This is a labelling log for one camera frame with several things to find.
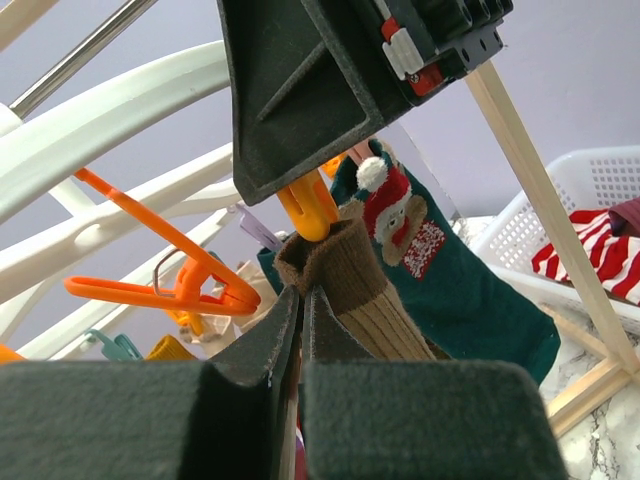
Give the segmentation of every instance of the santa hat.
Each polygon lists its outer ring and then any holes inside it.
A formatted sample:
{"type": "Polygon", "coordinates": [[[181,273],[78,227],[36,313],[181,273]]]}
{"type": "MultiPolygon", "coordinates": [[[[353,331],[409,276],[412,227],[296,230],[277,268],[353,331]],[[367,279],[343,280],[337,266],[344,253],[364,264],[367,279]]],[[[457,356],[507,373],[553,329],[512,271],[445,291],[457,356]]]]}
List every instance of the santa hat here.
{"type": "Polygon", "coordinates": [[[364,200],[363,220],[371,237],[378,218],[391,207],[406,203],[411,196],[409,179],[390,159],[371,157],[356,172],[359,197],[364,200]]]}

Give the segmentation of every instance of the teal hanger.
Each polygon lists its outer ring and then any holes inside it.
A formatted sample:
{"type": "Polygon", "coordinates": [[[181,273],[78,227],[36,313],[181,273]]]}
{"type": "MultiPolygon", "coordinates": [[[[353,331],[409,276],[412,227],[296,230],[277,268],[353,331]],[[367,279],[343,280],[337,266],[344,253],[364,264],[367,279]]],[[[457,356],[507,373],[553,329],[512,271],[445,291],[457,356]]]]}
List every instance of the teal hanger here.
{"type": "Polygon", "coordinates": [[[91,335],[92,341],[95,342],[97,339],[103,343],[101,352],[108,360],[126,362],[130,360],[143,360],[144,358],[131,339],[124,333],[117,335],[113,340],[101,331],[94,329],[89,330],[87,335],[91,335]]]}

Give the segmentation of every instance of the wooden stick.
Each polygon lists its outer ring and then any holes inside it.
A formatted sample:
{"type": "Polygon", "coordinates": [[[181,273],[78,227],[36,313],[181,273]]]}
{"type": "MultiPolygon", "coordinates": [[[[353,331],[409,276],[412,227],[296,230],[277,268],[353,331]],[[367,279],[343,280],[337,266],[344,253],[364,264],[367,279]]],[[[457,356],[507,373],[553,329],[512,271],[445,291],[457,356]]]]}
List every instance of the wooden stick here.
{"type": "Polygon", "coordinates": [[[553,318],[553,322],[556,324],[556,328],[560,331],[560,333],[566,335],[571,340],[576,342],[578,345],[584,348],[587,353],[590,353],[599,360],[611,356],[605,344],[591,335],[589,332],[584,331],[571,320],[565,318],[560,313],[556,312],[546,305],[538,305],[538,307],[544,313],[553,318]]]}
{"type": "Polygon", "coordinates": [[[0,52],[22,35],[58,0],[12,0],[0,10],[0,52]]]}
{"type": "Polygon", "coordinates": [[[548,406],[549,423],[557,438],[626,387],[631,375],[606,359],[558,395],[548,406]]]}
{"type": "Polygon", "coordinates": [[[640,360],[602,289],[493,63],[489,61],[480,66],[466,77],[466,82],[605,345],[620,357],[626,369],[631,372],[640,370],[640,360]]]}

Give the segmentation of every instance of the marble surface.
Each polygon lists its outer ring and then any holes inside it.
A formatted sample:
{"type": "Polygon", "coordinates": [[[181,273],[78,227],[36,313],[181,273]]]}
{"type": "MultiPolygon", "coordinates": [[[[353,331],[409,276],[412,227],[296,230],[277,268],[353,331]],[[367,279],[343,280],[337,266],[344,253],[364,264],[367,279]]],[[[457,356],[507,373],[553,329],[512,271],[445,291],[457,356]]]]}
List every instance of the marble surface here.
{"type": "MultiPolygon", "coordinates": [[[[491,222],[491,217],[463,219],[453,223],[454,231],[467,243],[491,222]]],[[[563,311],[567,318],[596,335],[585,316],[563,311]]],[[[640,338],[630,336],[640,354],[640,338]]],[[[598,363],[567,338],[551,372],[540,387],[545,401],[574,383],[598,363]]],[[[630,384],[595,410],[559,440],[571,480],[640,479],[640,386],[630,384]]]]}

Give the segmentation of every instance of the yellow fabric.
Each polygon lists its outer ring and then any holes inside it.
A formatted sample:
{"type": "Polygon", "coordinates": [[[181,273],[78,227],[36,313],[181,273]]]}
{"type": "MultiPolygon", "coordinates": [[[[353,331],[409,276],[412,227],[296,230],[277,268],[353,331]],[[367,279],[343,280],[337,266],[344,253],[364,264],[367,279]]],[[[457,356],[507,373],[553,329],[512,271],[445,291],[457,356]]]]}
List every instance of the yellow fabric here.
{"type": "Polygon", "coordinates": [[[160,340],[151,353],[147,355],[148,361],[166,360],[197,360],[195,356],[182,346],[180,341],[171,335],[167,335],[160,340]]]}

